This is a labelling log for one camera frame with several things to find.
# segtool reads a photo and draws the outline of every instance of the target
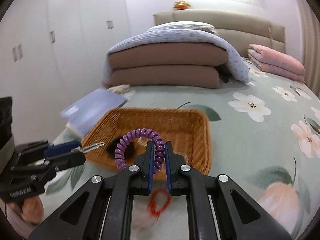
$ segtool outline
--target wicker basket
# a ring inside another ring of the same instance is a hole
[[[82,145],[104,141],[106,144],[86,155],[87,160],[119,171],[115,159],[105,152],[114,138],[125,135],[137,128],[150,128],[162,136],[163,141],[171,141],[175,153],[188,157],[188,164],[203,174],[211,168],[211,138],[208,117],[201,111],[176,109],[116,108],[107,112],[83,139]],[[146,150],[147,138],[133,141],[134,157]],[[128,165],[134,157],[126,159]],[[165,169],[154,176],[157,181],[166,180]]]

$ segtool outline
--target blue gripper pad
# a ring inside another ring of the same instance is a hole
[[[77,147],[82,148],[81,143],[78,141],[72,141],[67,143],[58,144],[55,146],[50,146],[48,149],[44,151],[44,156],[47,157],[55,157],[61,154],[69,153],[72,149]]]
[[[165,168],[167,172],[167,184],[168,184],[168,191],[169,194],[172,193],[172,183],[171,183],[171,169],[170,169],[170,161],[169,161],[169,155],[168,155],[168,150],[167,150],[167,143],[164,146],[164,154],[165,154]]]
[[[151,192],[152,192],[154,161],[155,161],[155,144],[152,142],[151,154],[150,154],[150,164],[149,164],[149,180],[148,180],[149,194],[151,194]]]

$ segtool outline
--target headboard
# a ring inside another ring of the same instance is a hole
[[[155,25],[177,21],[209,23],[242,57],[248,57],[249,44],[259,44],[279,52],[286,52],[284,26],[263,18],[211,9],[161,12],[154,14],[153,17]]]

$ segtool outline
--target triangular cutout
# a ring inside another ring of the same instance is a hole
[[[71,225],[76,225],[79,221],[82,210],[89,197],[89,192],[83,192],[80,197],[71,203],[59,216],[59,218]]]
[[[238,210],[241,222],[246,225],[255,220],[258,220],[261,216],[236,190],[231,190],[231,196],[235,202]]]

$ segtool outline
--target metal screw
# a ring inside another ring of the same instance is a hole
[[[129,167],[129,171],[134,172],[134,171],[138,171],[139,170],[139,166],[137,165],[131,165]]]
[[[99,183],[99,182],[101,181],[101,177],[98,176],[98,175],[93,176],[93,177],[91,178],[91,181],[92,181],[93,183]]]
[[[222,174],[219,176],[219,180],[221,182],[227,182],[229,180],[229,177],[227,175]]]
[[[182,171],[190,171],[190,170],[191,170],[191,167],[190,167],[189,165],[187,165],[187,164],[184,164],[184,165],[182,165],[182,166],[180,167],[180,169],[181,169]]]

